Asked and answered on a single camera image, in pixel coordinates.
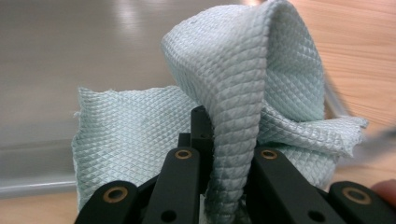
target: wooden table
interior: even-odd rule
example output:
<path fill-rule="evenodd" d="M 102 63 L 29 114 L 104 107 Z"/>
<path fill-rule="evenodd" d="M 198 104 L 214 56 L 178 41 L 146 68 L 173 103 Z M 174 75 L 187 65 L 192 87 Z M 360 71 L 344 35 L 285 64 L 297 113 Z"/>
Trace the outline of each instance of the wooden table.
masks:
<path fill-rule="evenodd" d="M 316 41 L 350 113 L 370 120 L 369 136 L 396 125 L 396 2 L 291 0 Z M 372 186 L 396 177 L 396 143 L 337 169 L 333 181 Z M 75 192 L 0 201 L 0 223 L 72 223 Z"/>

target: screw hole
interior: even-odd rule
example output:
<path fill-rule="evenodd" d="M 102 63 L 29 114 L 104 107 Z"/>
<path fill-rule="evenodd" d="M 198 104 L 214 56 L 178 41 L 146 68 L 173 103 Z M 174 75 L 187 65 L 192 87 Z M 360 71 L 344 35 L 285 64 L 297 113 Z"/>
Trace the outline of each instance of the screw hole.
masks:
<path fill-rule="evenodd" d="M 192 156 L 192 153 L 189 150 L 181 149 L 176 152 L 175 156 L 180 160 L 186 160 Z"/>
<path fill-rule="evenodd" d="M 316 222 L 324 222 L 326 220 L 323 214 L 317 211 L 309 211 L 308 216 Z"/>
<path fill-rule="evenodd" d="M 263 150 L 262 156 L 267 160 L 274 160 L 277 158 L 277 154 L 273 150 Z"/>
<path fill-rule="evenodd" d="M 172 210 L 164 211 L 161 215 L 161 220 L 164 222 L 173 222 L 176 220 L 176 212 Z"/>
<path fill-rule="evenodd" d="M 120 189 L 115 189 L 108 194 L 110 199 L 118 199 L 122 196 L 122 191 Z"/>
<path fill-rule="evenodd" d="M 108 189 L 103 195 L 103 200 L 107 203 L 118 203 L 128 195 L 128 189 L 125 187 L 113 187 Z"/>
<path fill-rule="evenodd" d="M 355 189 L 352 187 L 346 187 L 343 189 L 343 194 L 346 196 L 350 201 L 354 203 L 359 203 L 359 204 L 370 204 L 372 202 L 370 196 L 360 190 L 360 189 Z"/>

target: diamond pattern fabric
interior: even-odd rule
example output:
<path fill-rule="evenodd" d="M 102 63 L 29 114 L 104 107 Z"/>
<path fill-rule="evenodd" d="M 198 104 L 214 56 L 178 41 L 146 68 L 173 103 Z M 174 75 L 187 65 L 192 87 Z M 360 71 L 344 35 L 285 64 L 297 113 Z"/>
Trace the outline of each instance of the diamond pattern fabric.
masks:
<path fill-rule="evenodd" d="M 325 187 L 351 157 L 365 119 L 324 119 L 321 60 L 304 22 L 285 0 L 213 7 L 175 26 L 162 42 L 178 87 L 79 90 L 72 146 L 79 207 L 103 184 L 136 185 L 158 174 L 166 152 L 203 105 L 215 133 L 201 223 L 249 223 L 244 210 L 256 141 L 277 145 L 314 186 Z"/>

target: black plastic part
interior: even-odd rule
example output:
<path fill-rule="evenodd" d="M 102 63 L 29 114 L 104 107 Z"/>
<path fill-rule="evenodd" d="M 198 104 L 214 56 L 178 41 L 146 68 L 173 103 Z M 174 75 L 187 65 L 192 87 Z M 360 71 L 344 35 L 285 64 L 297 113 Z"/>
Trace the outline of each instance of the black plastic part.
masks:
<path fill-rule="evenodd" d="M 154 190 L 157 179 L 158 176 L 156 175 L 137 188 L 139 192 L 138 203 L 140 208 L 146 207 L 149 204 L 149 198 L 151 197 L 152 191 Z"/>
<path fill-rule="evenodd" d="M 328 193 L 326 191 L 324 191 L 323 189 L 316 188 L 316 187 L 314 187 L 314 188 L 317 191 L 317 193 L 320 194 L 320 196 L 322 196 L 322 198 L 324 200 L 326 200 L 326 201 L 328 200 Z"/>
<path fill-rule="evenodd" d="M 151 194 L 143 224 L 198 223 L 199 162 L 199 152 L 191 147 L 169 151 Z"/>
<path fill-rule="evenodd" d="M 81 209 L 76 224 L 136 223 L 139 218 L 137 194 L 137 187 L 126 181 L 105 184 Z"/>
<path fill-rule="evenodd" d="M 191 147 L 201 155 L 200 193 L 205 193 L 213 167 L 213 128 L 205 108 L 201 105 L 191 111 Z"/>
<path fill-rule="evenodd" d="M 252 223 L 345 223 L 286 156 L 265 147 L 254 152 L 247 210 Z"/>
<path fill-rule="evenodd" d="M 396 223 L 396 212 L 372 190 L 349 182 L 331 185 L 329 203 L 347 223 Z"/>
<path fill-rule="evenodd" d="M 191 134 L 190 133 L 180 133 L 178 135 L 178 147 L 191 147 Z"/>

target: light blue cloth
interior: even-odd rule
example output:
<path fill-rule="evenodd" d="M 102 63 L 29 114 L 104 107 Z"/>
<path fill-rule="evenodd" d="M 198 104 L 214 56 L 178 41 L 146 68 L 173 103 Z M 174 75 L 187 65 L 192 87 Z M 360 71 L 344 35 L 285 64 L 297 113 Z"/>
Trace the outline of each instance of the light blue cloth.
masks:
<path fill-rule="evenodd" d="M 80 207 L 106 182 L 139 185 L 157 174 L 197 105 L 215 128 L 202 223 L 232 223 L 235 216 L 248 223 L 238 208 L 256 140 L 285 144 L 280 150 L 318 187 L 361 141 L 365 119 L 323 120 L 321 60 L 287 1 L 210 8 L 169 32 L 163 52 L 180 89 L 80 90 L 72 144 Z"/>

